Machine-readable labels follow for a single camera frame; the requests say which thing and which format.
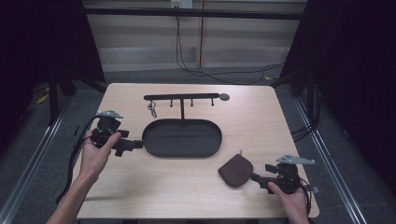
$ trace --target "leather wallet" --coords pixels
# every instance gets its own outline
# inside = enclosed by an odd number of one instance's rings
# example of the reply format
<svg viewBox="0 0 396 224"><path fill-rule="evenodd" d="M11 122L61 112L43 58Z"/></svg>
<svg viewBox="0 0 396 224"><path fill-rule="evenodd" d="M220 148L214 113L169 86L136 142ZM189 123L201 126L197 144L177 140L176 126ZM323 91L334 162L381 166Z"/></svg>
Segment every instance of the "leather wallet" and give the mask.
<svg viewBox="0 0 396 224"><path fill-rule="evenodd" d="M219 168L221 178L232 188L238 188L245 184L252 172L253 165L240 154L236 154Z"/></svg>

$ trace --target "black oval tray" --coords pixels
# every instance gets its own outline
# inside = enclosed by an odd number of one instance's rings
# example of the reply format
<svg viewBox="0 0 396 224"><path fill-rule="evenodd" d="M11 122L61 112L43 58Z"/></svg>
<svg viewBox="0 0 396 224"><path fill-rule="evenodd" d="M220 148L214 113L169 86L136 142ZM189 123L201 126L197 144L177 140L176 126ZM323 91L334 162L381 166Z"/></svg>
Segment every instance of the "black oval tray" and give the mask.
<svg viewBox="0 0 396 224"><path fill-rule="evenodd" d="M153 156L205 158L219 150L222 134L205 119L158 119L146 127L142 139Z"/></svg>

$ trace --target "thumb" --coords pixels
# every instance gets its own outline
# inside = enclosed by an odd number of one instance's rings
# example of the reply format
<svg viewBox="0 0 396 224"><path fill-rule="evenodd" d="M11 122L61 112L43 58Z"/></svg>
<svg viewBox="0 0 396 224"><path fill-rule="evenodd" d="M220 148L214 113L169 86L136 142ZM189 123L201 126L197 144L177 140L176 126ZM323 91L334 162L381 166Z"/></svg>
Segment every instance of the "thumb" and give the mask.
<svg viewBox="0 0 396 224"><path fill-rule="evenodd" d="M121 138L121 133L113 133L111 136L107 139L107 142L103 147L105 148L113 148L114 145L120 140Z"/></svg>
<svg viewBox="0 0 396 224"><path fill-rule="evenodd" d="M285 193L282 189L274 182L268 182L268 188L279 198L282 199L285 196Z"/></svg>

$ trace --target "wooden table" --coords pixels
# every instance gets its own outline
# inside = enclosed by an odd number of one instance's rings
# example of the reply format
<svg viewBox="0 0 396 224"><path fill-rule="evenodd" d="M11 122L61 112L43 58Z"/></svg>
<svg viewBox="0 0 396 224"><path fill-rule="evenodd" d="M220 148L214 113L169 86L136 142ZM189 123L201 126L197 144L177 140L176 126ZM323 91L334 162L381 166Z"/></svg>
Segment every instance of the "wooden table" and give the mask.
<svg viewBox="0 0 396 224"><path fill-rule="evenodd" d="M121 130L129 139L142 139L142 132L155 120L144 95L179 93L227 93L229 101L194 100L185 105L186 119L208 119L222 131L219 151L204 159L157 158L145 149L110 155L105 170L89 192L78 218L267 218L284 217L275 195L248 181L238 189L228 187L218 169L235 154L252 162L254 172L275 177L264 164L276 165L285 154L298 156L274 89L258 86L111 84L99 110L122 114ZM180 119L179 102L157 101L157 119ZM78 175L80 160L75 166ZM299 165L300 177L307 180ZM319 213L315 198L311 217Z"/></svg>

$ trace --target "wall outlet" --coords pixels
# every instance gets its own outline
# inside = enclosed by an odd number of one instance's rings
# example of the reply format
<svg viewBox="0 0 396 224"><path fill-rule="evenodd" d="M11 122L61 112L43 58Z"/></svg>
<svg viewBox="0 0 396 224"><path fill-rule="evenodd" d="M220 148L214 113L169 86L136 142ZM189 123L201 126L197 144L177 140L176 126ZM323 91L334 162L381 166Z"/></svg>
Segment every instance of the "wall outlet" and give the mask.
<svg viewBox="0 0 396 224"><path fill-rule="evenodd" d="M181 0L171 0L171 8L181 8Z"/></svg>
<svg viewBox="0 0 396 224"><path fill-rule="evenodd" d="M181 8L192 8L192 0L181 0Z"/></svg>

